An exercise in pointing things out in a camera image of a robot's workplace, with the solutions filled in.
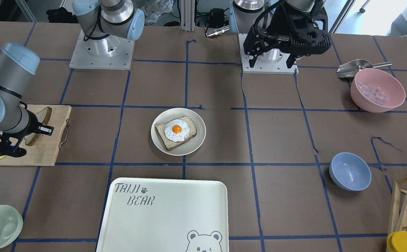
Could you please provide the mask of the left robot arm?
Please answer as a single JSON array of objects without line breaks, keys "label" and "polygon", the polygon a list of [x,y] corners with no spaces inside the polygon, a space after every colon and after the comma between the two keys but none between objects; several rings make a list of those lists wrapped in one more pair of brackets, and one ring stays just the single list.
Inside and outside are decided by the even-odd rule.
[{"label": "left robot arm", "polygon": [[231,0],[229,29],[249,73],[297,74],[298,59],[331,47],[323,0]]}]

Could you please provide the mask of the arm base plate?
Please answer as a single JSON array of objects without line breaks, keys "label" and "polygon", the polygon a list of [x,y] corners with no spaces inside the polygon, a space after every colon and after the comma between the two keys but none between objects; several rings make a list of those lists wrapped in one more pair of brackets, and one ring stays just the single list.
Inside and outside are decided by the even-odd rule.
[{"label": "arm base plate", "polygon": [[283,53],[279,49],[272,49],[271,51],[258,56],[254,66],[251,67],[249,64],[249,60],[253,57],[244,53],[243,42],[245,41],[245,38],[247,38],[247,34],[238,34],[239,51],[243,73],[280,75],[297,75],[299,73],[296,63],[293,64],[290,68],[287,66],[287,60],[290,54]]},{"label": "arm base plate", "polygon": [[130,70],[134,41],[110,35],[102,40],[84,40],[80,31],[69,67],[82,70]]}]

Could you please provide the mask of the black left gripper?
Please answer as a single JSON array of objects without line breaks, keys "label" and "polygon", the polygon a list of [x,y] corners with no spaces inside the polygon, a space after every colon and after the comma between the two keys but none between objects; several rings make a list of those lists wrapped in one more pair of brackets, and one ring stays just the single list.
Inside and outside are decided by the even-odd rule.
[{"label": "black left gripper", "polygon": [[271,1],[254,16],[243,46],[250,68],[272,49],[289,53],[288,69],[302,56],[325,53],[331,47],[325,2]]}]

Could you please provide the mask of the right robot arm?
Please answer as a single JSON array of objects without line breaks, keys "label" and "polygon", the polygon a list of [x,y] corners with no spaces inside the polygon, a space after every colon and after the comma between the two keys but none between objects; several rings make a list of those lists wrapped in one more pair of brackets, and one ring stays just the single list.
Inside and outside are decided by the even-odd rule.
[{"label": "right robot arm", "polygon": [[[73,14],[84,34],[83,42],[91,50],[107,43],[107,55],[118,50],[113,38],[135,41],[145,26],[145,13],[131,0],[74,0]],[[54,128],[22,107],[21,98],[40,64],[39,56],[25,46],[6,42],[0,48],[0,156],[22,157],[20,147],[31,134],[52,135]]]}]

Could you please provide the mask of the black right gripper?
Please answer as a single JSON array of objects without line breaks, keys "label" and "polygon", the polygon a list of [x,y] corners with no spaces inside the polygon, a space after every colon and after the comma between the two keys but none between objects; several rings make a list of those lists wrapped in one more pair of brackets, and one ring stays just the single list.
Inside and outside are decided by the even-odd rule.
[{"label": "black right gripper", "polygon": [[34,117],[36,120],[34,113],[27,109],[27,104],[20,103],[18,108],[21,112],[25,113],[22,116],[22,119],[27,116],[27,122],[24,124],[23,120],[21,119],[18,123],[22,125],[23,128],[15,133],[10,133],[8,131],[0,131],[0,156],[6,155],[15,158],[20,158],[26,155],[27,150],[23,147],[20,147],[22,142],[25,143],[24,137],[27,135],[28,128],[30,126],[31,116]]}]

